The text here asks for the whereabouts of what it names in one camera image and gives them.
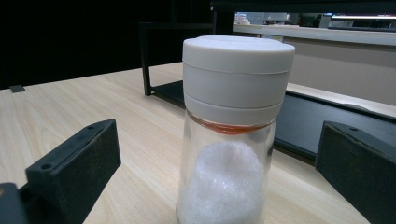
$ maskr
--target black wall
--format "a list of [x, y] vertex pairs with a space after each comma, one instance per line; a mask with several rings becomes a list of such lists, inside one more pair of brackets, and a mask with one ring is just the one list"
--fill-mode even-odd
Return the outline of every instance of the black wall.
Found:
[[[210, 22], [209, 8], [208, 0], [0, 3], [0, 89], [139, 68], [139, 22]], [[167, 44], [155, 63], [178, 60], [166, 56], [178, 36], [151, 36]]]

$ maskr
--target wooden table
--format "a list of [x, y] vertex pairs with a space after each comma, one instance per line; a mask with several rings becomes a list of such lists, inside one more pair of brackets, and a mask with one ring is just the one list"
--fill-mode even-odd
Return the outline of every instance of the wooden table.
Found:
[[[150, 73], [153, 86], [177, 81], [182, 65]], [[145, 96], [141, 69], [25, 89], [0, 91], [0, 183], [20, 188], [29, 165], [85, 126], [115, 119], [122, 165], [85, 223], [177, 223], [184, 110]], [[368, 223], [313, 166], [278, 151], [266, 214], [265, 223]]]

